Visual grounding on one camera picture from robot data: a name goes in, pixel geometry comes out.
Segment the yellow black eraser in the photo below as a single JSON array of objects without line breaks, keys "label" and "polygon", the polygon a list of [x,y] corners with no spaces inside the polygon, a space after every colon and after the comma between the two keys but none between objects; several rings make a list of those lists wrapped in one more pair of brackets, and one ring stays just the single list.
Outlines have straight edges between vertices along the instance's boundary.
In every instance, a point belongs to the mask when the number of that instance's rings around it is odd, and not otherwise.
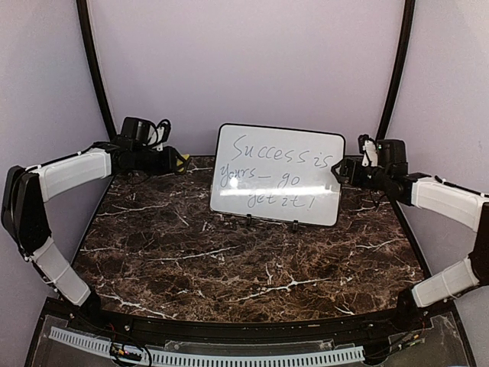
[{"label": "yellow black eraser", "polygon": [[178,160],[178,168],[185,170],[189,165],[190,156],[188,154],[181,155]]}]

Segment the white whiteboard black frame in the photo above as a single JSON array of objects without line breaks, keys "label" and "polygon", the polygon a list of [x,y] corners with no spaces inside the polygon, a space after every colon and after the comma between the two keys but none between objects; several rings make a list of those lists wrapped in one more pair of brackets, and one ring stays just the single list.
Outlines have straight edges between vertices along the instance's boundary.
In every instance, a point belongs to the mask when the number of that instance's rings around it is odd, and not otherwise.
[{"label": "white whiteboard black frame", "polygon": [[226,123],[219,128],[209,208],[335,226],[341,185],[332,166],[344,156],[339,134]]}]

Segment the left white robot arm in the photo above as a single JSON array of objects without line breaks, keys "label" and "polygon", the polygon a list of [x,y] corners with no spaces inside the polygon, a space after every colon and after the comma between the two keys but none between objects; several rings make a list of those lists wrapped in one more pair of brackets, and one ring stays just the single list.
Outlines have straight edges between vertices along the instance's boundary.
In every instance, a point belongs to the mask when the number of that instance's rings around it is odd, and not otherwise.
[{"label": "left white robot arm", "polygon": [[127,117],[121,132],[110,141],[97,141],[83,151],[43,164],[8,170],[1,207],[3,228],[24,260],[79,311],[78,321],[91,333],[102,333],[108,317],[101,311],[99,295],[57,248],[45,205],[73,188],[120,173],[184,174],[189,155],[166,144],[170,131],[168,119],[154,124]]}]

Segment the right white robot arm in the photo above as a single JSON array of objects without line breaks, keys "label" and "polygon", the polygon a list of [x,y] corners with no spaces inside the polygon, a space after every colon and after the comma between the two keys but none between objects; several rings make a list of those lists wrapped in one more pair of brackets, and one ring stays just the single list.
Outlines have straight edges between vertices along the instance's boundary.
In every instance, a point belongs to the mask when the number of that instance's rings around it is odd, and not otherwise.
[{"label": "right white robot arm", "polygon": [[438,213],[476,234],[465,258],[399,293],[390,325],[405,332],[433,304],[488,284],[488,195],[437,175],[409,173],[402,140],[361,135],[358,144],[359,158],[342,158],[331,168],[339,183],[380,191],[391,201]]}]

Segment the left black frame post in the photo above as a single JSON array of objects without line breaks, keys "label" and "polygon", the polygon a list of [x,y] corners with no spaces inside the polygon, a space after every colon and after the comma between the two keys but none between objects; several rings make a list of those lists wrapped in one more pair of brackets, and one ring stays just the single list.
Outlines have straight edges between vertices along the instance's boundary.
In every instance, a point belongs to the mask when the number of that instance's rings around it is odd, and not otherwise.
[{"label": "left black frame post", "polygon": [[105,126],[106,133],[109,139],[116,135],[115,123],[110,111],[105,86],[102,80],[102,74],[99,67],[98,57],[96,53],[95,40],[92,33],[92,26],[89,16],[89,3],[86,0],[76,0],[76,10],[79,19],[79,27],[83,39],[86,60],[89,67],[89,73],[92,80],[92,85],[96,94],[99,111],[102,116],[102,121]]}]

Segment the black frame post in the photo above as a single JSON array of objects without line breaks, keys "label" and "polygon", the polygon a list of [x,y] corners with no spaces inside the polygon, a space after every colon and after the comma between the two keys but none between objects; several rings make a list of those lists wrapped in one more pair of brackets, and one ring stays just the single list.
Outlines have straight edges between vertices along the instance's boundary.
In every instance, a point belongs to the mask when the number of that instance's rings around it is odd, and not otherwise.
[{"label": "black frame post", "polygon": [[99,111],[102,116],[102,121],[105,126],[106,133],[109,139],[116,135],[115,123],[110,111],[105,86],[102,80],[102,74],[99,67],[98,57],[96,53],[95,40],[92,33],[92,26],[89,16],[89,3],[86,0],[76,0],[76,10],[79,19],[79,27],[83,39],[86,60],[89,67],[89,73],[92,80],[92,85],[96,94]]},{"label": "black frame post", "polygon": [[403,70],[406,62],[407,51],[410,43],[410,35],[413,26],[416,1],[405,0],[403,6],[403,16],[400,25],[400,34],[397,43],[397,51],[394,58],[392,74],[389,87],[387,90],[386,100],[384,103],[383,112],[379,126],[377,128],[376,140],[384,139],[390,126],[390,121],[393,115],[394,106],[397,101],[397,95],[400,89],[400,84],[403,76]]}]

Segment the right black frame post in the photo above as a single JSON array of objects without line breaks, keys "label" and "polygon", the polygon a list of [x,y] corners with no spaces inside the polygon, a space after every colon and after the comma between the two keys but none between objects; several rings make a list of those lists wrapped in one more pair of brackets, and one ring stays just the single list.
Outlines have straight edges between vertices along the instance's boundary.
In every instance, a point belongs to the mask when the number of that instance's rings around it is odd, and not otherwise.
[{"label": "right black frame post", "polygon": [[403,76],[403,70],[406,62],[407,51],[410,43],[410,35],[413,26],[416,1],[405,0],[403,6],[403,16],[400,25],[400,34],[397,43],[397,51],[394,58],[392,74],[389,87],[387,90],[386,100],[384,103],[383,112],[379,126],[377,128],[376,140],[384,139],[390,126],[390,121],[393,115],[394,106],[397,101],[397,95],[400,89],[400,84]]}]

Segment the black front rail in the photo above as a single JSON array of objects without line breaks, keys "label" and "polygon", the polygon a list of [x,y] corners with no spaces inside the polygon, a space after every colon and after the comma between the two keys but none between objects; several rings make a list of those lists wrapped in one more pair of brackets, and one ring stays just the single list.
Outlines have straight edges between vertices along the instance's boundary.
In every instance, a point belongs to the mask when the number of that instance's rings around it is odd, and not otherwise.
[{"label": "black front rail", "polygon": [[101,320],[91,323],[80,312],[62,306],[54,314],[68,325],[84,331],[100,329],[102,335],[117,341],[163,345],[169,341],[195,343],[298,343],[328,341],[342,343],[383,343],[399,333],[427,330],[432,322],[418,318],[399,329],[391,323],[395,310],[374,312],[363,316],[339,317],[279,323],[207,323],[165,320],[125,313],[102,311]]}]

